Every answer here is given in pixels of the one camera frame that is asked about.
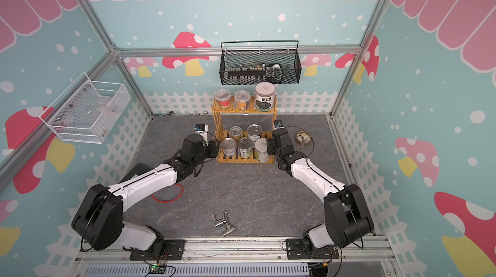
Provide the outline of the wooden two-tier shelf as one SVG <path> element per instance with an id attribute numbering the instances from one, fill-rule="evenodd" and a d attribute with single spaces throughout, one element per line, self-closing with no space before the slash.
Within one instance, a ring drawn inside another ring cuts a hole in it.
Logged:
<path id="1" fill-rule="evenodd" d="M 275 99 L 271 110 L 262 112 L 257 109 L 254 96 L 251 97 L 249 108 L 247 110 L 240 110 L 235 104 L 235 98 L 233 96 L 231 97 L 230 105 L 226 108 L 221 107 L 218 100 L 214 99 L 212 113 L 216 127 L 215 136 L 219 139 L 219 141 L 231 137 L 231 133 L 229 131 L 231 127 L 225 128 L 223 126 L 223 118 L 226 117 L 238 117 L 242 119 L 240 123 L 235 123 L 235 126 L 239 126 L 241 128 L 243 138 L 249 137 L 248 128 L 250 125 L 258 124 L 262 130 L 260 137 L 270 139 L 273 137 L 272 131 L 275 120 L 277 119 L 278 101 Z M 242 158 L 238 153 L 234 156 L 226 156 L 223 149 L 220 148 L 216 160 L 218 163 L 227 164 L 274 164 L 275 157 L 269 156 L 269 160 L 267 162 L 260 162 L 255 159 L 254 153 L 252 153 L 249 158 Z"/>

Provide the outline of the large white-lid seed jar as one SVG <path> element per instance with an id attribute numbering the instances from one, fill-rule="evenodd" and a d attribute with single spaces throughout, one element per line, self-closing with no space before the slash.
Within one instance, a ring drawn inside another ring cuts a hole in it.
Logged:
<path id="1" fill-rule="evenodd" d="M 275 103 L 276 87 L 269 82 L 261 82 L 255 87 L 255 107 L 262 112 L 270 111 Z"/>

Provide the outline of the clear tub red contents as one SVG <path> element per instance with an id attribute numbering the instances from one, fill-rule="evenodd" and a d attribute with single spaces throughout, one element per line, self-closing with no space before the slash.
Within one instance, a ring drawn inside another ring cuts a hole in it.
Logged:
<path id="1" fill-rule="evenodd" d="M 227 89 L 221 89 L 215 92 L 214 99 L 217 101 L 219 108 L 227 109 L 231 105 L 231 93 Z"/>

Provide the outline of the clear tub orange contents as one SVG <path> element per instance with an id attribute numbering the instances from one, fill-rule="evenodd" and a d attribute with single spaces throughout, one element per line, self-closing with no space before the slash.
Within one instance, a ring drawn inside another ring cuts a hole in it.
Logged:
<path id="1" fill-rule="evenodd" d="M 251 94 L 247 91 L 237 91 L 235 93 L 235 109 L 246 111 L 249 109 Z"/>

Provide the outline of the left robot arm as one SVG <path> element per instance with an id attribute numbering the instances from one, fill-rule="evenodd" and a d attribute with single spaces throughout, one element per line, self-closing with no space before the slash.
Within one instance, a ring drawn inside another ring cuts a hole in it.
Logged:
<path id="1" fill-rule="evenodd" d="M 151 258 L 165 252 L 164 236 L 151 226 L 124 221 L 124 213 L 134 204 L 173 186 L 191 175 L 198 176 L 204 164 L 215 159 L 219 141 L 209 140 L 209 132 L 188 135 L 173 157 L 143 174 L 108 187 L 92 186 L 75 214 L 71 227 L 94 250 L 120 246 Z"/>

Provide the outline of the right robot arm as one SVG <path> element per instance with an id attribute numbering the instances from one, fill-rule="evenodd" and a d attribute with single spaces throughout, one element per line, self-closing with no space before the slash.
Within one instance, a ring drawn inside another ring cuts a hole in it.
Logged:
<path id="1" fill-rule="evenodd" d="M 375 230 L 358 185 L 343 184 L 320 170 L 304 153 L 295 150 L 287 129 L 276 129 L 272 136 L 267 140 L 267 149 L 276 157 L 278 168 L 302 182 L 324 205 L 324 223 L 308 230 L 304 236 L 309 249 L 345 248 Z"/>

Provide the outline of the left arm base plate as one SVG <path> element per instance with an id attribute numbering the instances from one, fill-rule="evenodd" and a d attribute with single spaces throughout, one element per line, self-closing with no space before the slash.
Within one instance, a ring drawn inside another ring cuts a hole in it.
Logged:
<path id="1" fill-rule="evenodd" d="M 185 251 L 185 240 L 164 240 L 160 239 L 153 243 L 147 250 L 132 251 L 129 260 L 131 261 L 168 261 L 181 260 Z"/>

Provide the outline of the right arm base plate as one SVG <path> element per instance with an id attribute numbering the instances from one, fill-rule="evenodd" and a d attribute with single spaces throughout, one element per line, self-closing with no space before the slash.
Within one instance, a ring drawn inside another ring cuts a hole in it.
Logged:
<path id="1" fill-rule="evenodd" d="M 336 260 L 339 259 L 335 246 L 314 247 L 307 238 L 288 238 L 281 244 L 289 260 Z"/>

